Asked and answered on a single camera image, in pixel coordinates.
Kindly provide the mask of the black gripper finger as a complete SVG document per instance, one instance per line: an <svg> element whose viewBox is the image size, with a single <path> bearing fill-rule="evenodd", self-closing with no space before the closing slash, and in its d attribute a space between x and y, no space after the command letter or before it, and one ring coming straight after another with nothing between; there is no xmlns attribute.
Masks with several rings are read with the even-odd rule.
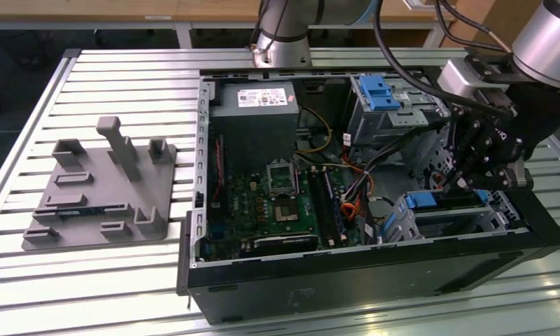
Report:
<svg viewBox="0 0 560 336"><path fill-rule="evenodd" d="M452 169L443 182L445 193L460 193L467 188L453 185L455 178L463 177L481 168L481 160L491 140L485 137L487 120L468 107L455 105L449 121L447 147L452 153Z"/></svg>
<svg viewBox="0 0 560 336"><path fill-rule="evenodd" d="M453 185L459 188L471 188L473 190L532 190L533 178L527 168L513 169L505 167L491 171L472 172L463 177L455 178Z"/></svg>

